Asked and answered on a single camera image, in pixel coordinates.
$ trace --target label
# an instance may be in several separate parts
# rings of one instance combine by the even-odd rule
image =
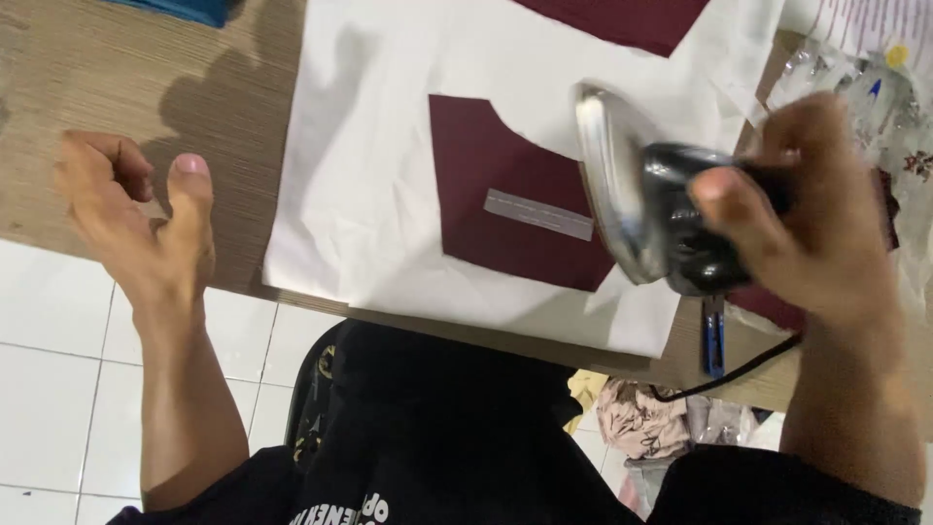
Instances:
[[[523,199],[490,188],[486,193],[486,204],[482,208],[498,216],[547,228],[559,234],[584,241],[592,239],[592,219],[557,206]]]

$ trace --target clothes iron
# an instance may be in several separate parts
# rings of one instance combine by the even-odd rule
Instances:
[[[667,277],[672,290],[689,296],[718,295],[748,283],[734,246],[703,227],[687,187],[704,170],[736,166],[760,185],[780,215],[790,206],[784,170],[665,142],[634,105],[599,86],[579,84],[576,105],[584,187],[594,222],[622,272],[636,285]]]

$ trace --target person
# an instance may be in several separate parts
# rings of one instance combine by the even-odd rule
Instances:
[[[870,170],[852,145],[843,103],[818,93],[763,127],[756,162],[792,174],[784,216],[733,168],[691,183],[707,226],[809,320],[781,451],[686,454],[649,523],[919,523],[926,473],[904,319]],[[204,328],[208,166],[175,159],[172,218],[150,224],[136,202],[152,198],[152,170],[131,139],[77,131],[56,163],[69,215],[126,292],[143,344],[146,512],[127,507],[111,523],[641,522],[561,429],[573,371],[367,323],[337,330],[318,413],[327,425],[305,464],[287,447],[250,458]]]

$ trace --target yellow sticker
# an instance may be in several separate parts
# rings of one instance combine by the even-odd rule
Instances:
[[[888,67],[901,67],[907,62],[907,46],[897,45],[891,48],[885,55]]]

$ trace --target fingernail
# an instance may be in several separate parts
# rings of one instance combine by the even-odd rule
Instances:
[[[185,173],[197,173],[199,175],[209,175],[207,161],[201,155],[196,153],[182,153],[175,158],[175,168]]]
[[[717,201],[726,196],[738,180],[731,168],[714,168],[698,175],[690,184],[693,197],[701,201]]]

